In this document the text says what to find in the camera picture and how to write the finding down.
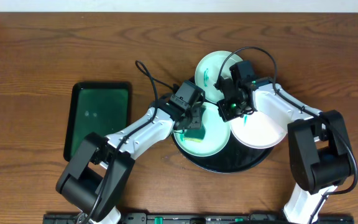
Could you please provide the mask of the green yellow sponge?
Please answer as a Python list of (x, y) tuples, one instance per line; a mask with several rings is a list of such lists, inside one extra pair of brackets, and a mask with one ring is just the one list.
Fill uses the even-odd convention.
[(188, 129), (183, 133), (183, 140), (201, 142), (206, 135), (206, 129), (202, 124), (199, 129)]

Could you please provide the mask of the mint green plate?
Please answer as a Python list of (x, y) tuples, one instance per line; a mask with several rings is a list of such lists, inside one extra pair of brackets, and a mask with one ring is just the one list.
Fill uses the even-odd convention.
[(201, 106), (202, 124), (206, 129), (206, 135), (201, 142), (183, 140), (183, 133), (174, 132), (173, 138), (178, 147), (192, 156), (208, 157), (218, 153), (227, 144), (231, 128), (219, 115), (218, 107), (205, 102)]

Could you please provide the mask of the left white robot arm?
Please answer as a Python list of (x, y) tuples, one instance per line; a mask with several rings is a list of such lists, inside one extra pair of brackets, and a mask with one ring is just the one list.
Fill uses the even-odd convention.
[(199, 100), (172, 95), (153, 102), (139, 120), (113, 134), (84, 137), (59, 177), (56, 190), (81, 210), (78, 223), (117, 223), (116, 205), (135, 160), (176, 130), (201, 126)]

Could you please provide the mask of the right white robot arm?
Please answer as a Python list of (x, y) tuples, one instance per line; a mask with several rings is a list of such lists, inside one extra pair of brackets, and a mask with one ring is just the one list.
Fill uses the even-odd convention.
[[(288, 134), (290, 169), (296, 182), (283, 209), (288, 222), (314, 223), (330, 195), (354, 189), (358, 168), (340, 112), (322, 112), (305, 105), (273, 78), (218, 77), (215, 87), (224, 95), (218, 102), (223, 120), (257, 111)], [(352, 185), (338, 191), (350, 176)]]

